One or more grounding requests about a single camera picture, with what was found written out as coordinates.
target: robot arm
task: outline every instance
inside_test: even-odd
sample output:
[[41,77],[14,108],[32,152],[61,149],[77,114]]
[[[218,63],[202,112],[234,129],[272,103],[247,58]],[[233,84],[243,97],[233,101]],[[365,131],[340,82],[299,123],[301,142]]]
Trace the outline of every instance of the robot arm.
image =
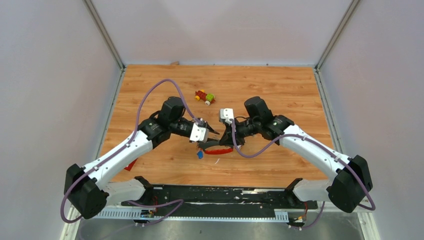
[[[190,142],[206,142],[209,132],[217,133],[202,119],[200,123],[185,119],[184,113],[185,107],[181,99],[170,97],[163,103],[160,111],[138,125],[131,142],[129,140],[134,132],[102,157],[83,167],[74,164],[68,168],[64,192],[79,177],[90,172],[68,196],[68,200],[85,219],[94,217],[105,206],[142,199],[146,189],[151,187],[143,177],[135,177],[126,182],[110,183],[110,181],[136,158],[168,140],[171,134],[187,137]],[[106,159],[108,161],[97,167]]]
[[264,139],[298,153],[328,177],[327,180],[318,181],[295,179],[285,189],[292,194],[291,201],[294,204],[299,201],[331,201],[342,211],[351,213],[366,194],[344,164],[359,177],[367,192],[373,188],[367,161],[361,156],[351,158],[325,146],[287,117],[273,115],[265,101],[258,96],[248,99],[244,106],[249,117],[242,122],[237,121],[231,108],[220,110],[220,121],[226,126],[220,145],[229,146],[231,143],[233,146],[243,145],[245,137],[261,134]]

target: white cable tie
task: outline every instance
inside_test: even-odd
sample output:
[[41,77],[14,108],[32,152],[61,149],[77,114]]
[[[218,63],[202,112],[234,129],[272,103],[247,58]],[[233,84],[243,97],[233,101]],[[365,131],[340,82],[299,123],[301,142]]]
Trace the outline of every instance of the white cable tie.
[[334,162],[338,162],[339,161],[339,159],[341,159],[341,156],[342,156],[342,154],[339,154],[339,155],[337,155],[335,158],[334,158]]

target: floor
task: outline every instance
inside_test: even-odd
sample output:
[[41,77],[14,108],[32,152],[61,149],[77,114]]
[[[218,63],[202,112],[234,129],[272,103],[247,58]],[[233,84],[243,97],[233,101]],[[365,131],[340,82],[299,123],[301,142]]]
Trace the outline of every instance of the floor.
[[[173,79],[181,87],[188,106],[218,132],[219,109],[233,108],[236,116],[247,116],[244,101],[260,96],[275,115],[285,115],[312,137],[332,147],[323,106],[310,67],[129,65],[115,104],[101,154],[122,142],[134,129],[138,105],[145,93],[162,79]],[[195,91],[204,89],[216,97],[206,106],[196,101]],[[171,83],[157,87],[147,98],[140,121],[160,110],[162,103],[178,93]],[[260,135],[246,138],[242,151],[253,154],[267,144]],[[326,176],[291,150],[273,145],[256,158],[237,152],[205,155],[198,159],[197,146],[173,135],[153,151],[138,158],[131,171],[123,170],[113,180],[143,176],[155,184],[189,184],[244,187],[286,187],[295,178],[321,180]]]

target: gray wall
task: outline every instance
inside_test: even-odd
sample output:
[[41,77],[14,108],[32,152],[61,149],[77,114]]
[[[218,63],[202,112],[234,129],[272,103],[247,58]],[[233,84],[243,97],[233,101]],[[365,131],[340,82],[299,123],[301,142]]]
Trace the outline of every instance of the gray wall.
[[93,0],[126,64],[313,65],[350,0]]
[[81,0],[0,1],[0,239],[59,239],[66,169],[95,157],[119,71]]
[[384,240],[424,233],[423,12],[363,0],[322,69],[345,151],[369,162]]

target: red toy car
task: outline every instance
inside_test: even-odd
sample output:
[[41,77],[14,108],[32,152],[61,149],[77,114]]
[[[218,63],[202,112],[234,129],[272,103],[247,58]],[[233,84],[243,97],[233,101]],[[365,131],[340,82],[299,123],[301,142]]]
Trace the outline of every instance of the red toy car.
[[197,101],[199,101],[200,99],[204,101],[204,104],[206,104],[207,106],[215,103],[215,95],[213,95],[212,93],[205,93],[205,90],[200,90],[194,93],[195,94],[195,99]]

